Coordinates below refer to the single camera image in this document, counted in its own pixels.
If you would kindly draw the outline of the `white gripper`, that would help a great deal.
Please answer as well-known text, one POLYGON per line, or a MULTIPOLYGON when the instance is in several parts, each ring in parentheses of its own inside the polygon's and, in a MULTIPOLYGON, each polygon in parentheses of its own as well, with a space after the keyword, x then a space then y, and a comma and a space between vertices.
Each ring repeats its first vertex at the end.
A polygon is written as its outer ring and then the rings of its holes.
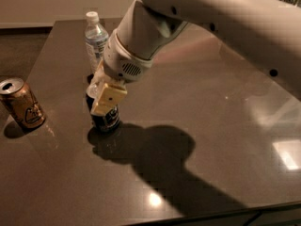
POLYGON ((127 95, 127 89, 123 85, 106 83, 108 76, 132 83, 138 81, 151 68, 152 62, 152 59, 145 60, 128 52, 119 41, 117 30, 114 30, 105 45, 103 60, 86 90, 87 96, 93 99, 90 113, 105 116, 127 95))

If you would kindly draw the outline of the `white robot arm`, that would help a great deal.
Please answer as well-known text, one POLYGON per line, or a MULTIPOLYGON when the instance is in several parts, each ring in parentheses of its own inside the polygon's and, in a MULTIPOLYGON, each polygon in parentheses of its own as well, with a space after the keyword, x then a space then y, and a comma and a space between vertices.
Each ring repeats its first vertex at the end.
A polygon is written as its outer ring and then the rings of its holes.
POLYGON ((92 114, 104 116, 119 104, 126 84, 139 80, 187 24, 208 30, 294 97, 301 95, 301 8, 279 0, 134 0, 92 79, 92 114))

